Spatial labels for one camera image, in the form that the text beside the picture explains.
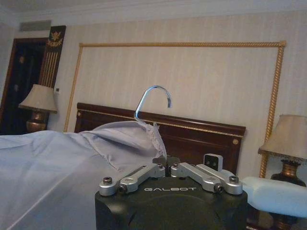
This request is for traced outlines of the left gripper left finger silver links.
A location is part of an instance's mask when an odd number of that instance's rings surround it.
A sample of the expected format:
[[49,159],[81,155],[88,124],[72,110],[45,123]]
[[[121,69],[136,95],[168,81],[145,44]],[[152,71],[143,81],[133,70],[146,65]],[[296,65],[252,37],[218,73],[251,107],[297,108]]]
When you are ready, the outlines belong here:
[[110,176],[104,177],[99,185],[99,194],[112,196],[117,192],[122,194],[135,192],[139,185],[147,179],[164,177],[165,170],[166,159],[163,157],[154,158],[152,163],[132,169],[122,178],[113,180]]

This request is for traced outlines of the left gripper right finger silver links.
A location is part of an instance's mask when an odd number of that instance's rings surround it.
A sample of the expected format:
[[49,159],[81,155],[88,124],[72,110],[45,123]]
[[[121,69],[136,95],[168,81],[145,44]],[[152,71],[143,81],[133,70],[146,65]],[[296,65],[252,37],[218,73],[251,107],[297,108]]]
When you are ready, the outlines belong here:
[[222,169],[222,157],[216,156],[213,165],[191,165],[181,162],[177,157],[169,157],[170,175],[178,178],[190,178],[201,185],[202,189],[212,193],[226,191],[230,195],[243,193],[243,185],[236,175]]

